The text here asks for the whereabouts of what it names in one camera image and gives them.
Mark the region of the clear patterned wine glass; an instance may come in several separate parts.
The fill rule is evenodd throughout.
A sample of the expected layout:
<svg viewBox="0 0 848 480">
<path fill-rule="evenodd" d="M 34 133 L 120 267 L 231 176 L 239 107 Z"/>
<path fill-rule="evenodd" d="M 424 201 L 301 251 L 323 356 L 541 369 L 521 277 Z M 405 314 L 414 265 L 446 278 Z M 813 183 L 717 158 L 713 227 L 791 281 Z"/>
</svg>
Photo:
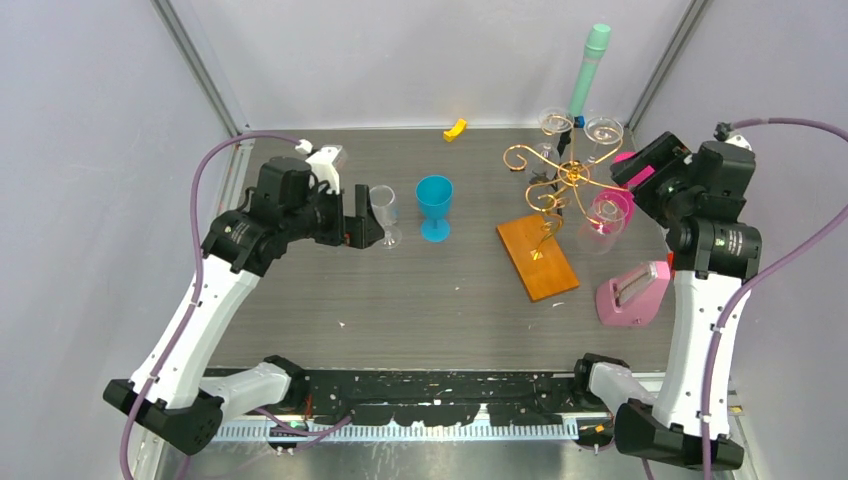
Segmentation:
<svg viewBox="0 0 848 480">
<path fill-rule="evenodd" d="M 615 200 L 596 200 L 578 230 L 578 246 L 589 254 L 608 253 L 625 229 L 626 218 L 627 210 Z"/>
</svg>

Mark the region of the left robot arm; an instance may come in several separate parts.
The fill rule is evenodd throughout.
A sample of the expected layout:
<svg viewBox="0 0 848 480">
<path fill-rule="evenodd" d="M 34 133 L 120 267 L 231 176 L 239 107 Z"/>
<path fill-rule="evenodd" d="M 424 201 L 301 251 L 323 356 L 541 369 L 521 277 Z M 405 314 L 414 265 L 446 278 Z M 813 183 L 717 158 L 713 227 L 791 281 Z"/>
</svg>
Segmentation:
<svg viewBox="0 0 848 480">
<path fill-rule="evenodd" d="M 110 381 L 104 400 L 188 456 L 223 424 L 257 408 L 298 412 L 308 396 L 305 371 L 278 355 L 216 380 L 204 373 L 241 304 L 291 243 L 366 249 L 382 239 L 367 185 L 356 185 L 354 207 L 345 215 L 331 160 L 275 157 L 263 164 L 244 203 L 211 223 L 200 267 L 150 356 L 131 378 Z"/>
</svg>

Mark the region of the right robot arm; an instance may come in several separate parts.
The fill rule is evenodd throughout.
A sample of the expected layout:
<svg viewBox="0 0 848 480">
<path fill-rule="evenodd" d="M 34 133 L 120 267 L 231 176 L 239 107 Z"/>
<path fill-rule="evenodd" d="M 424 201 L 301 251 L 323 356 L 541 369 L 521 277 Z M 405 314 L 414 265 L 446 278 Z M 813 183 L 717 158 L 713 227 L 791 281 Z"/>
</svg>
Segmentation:
<svg viewBox="0 0 848 480">
<path fill-rule="evenodd" d="M 743 464 L 744 450 L 730 436 L 727 392 L 739 319 L 762 253 L 760 232 L 739 219 L 755 167 L 750 143 L 736 132 L 719 132 L 696 150 L 663 133 L 610 167 L 612 181 L 666 230 L 675 294 L 657 395 L 622 360 L 589 353 L 576 362 L 572 400 L 612 414 L 621 454 L 706 474 Z"/>
</svg>

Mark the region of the blue plastic wine glass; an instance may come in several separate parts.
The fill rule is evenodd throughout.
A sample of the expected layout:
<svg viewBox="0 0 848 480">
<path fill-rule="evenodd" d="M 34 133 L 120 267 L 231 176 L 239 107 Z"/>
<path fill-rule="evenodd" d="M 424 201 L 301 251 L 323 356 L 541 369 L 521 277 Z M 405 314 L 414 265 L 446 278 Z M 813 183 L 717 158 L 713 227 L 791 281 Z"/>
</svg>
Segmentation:
<svg viewBox="0 0 848 480">
<path fill-rule="evenodd" d="M 451 228 L 447 215 L 453 192 L 452 182 L 442 175 L 429 175 L 418 182 L 415 196 L 423 216 L 420 233 L 425 240 L 440 243 L 449 237 Z"/>
</svg>

